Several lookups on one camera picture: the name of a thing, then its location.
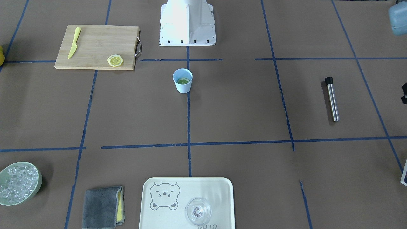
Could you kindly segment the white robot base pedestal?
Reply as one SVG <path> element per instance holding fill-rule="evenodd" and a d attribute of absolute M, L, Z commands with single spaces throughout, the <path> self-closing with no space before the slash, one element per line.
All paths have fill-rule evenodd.
<path fill-rule="evenodd" d="M 168 0 L 160 13 L 160 46 L 216 45 L 214 10 L 206 0 Z"/>

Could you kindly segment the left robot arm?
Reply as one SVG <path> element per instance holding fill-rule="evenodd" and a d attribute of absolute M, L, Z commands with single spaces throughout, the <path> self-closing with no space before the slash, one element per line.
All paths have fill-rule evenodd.
<path fill-rule="evenodd" d="M 388 10 L 391 30 L 394 35 L 407 34 L 407 2 L 399 1 Z"/>

